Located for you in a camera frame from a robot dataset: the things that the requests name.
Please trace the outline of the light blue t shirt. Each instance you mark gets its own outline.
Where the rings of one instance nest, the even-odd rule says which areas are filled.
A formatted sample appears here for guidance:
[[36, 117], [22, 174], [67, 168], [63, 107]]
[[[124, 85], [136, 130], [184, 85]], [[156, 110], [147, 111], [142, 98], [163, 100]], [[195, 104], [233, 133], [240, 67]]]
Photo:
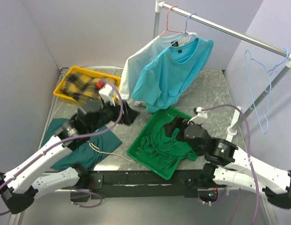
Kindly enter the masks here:
[[204, 69], [213, 46], [213, 40], [196, 38], [179, 47], [167, 47], [144, 67], [131, 98], [145, 102], [149, 113], [177, 103]]

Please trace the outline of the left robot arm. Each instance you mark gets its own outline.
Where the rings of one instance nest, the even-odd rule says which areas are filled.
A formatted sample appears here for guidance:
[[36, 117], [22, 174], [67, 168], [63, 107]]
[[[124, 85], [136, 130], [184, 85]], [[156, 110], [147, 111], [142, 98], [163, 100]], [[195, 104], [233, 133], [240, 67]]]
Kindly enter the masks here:
[[109, 122], [131, 125], [140, 113], [130, 108], [126, 101], [105, 103], [87, 101], [76, 114], [51, 136], [48, 142], [15, 169], [0, 172], [0, 196], [8, 212], [18, 214], [33, 202], [62, 188], [84, 188], [90, 181], [89, 172], [74, 164], [61, 172], [43, 176], [63, 157], [73, 153], [91, 137], [102, 135], [99, 129]]

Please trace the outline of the green plastic bin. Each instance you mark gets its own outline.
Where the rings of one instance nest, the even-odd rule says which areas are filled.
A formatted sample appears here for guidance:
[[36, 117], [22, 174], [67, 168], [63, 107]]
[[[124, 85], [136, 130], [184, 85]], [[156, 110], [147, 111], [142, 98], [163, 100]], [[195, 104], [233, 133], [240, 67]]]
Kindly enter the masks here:
[[128, 156], [165, 180], [172, 177], [180, 161], [198, 158], [186, 142], [175, 139], [179, 132], [177, 128], [170, 137], [166, 136], [163, 125], [172, 122], [176, 116], [191, 118], [173, 107], [155, 112], [127, 150]]

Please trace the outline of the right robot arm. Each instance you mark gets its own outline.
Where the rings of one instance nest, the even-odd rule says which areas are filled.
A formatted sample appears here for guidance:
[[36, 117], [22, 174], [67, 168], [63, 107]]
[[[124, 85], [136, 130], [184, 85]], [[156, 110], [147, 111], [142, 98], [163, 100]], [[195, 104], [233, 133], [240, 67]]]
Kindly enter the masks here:
[[282, 209], [291, 209], [291, 170], [270, 166], [222, 138], [212, 137], [198, 124], [188, 124], [186, 118], [175, 117], [165, 124], [165, 134], [187, 143], [198, 156], [208, 161], [196, 183], [202, 187], [227, 185], [258, 193]]

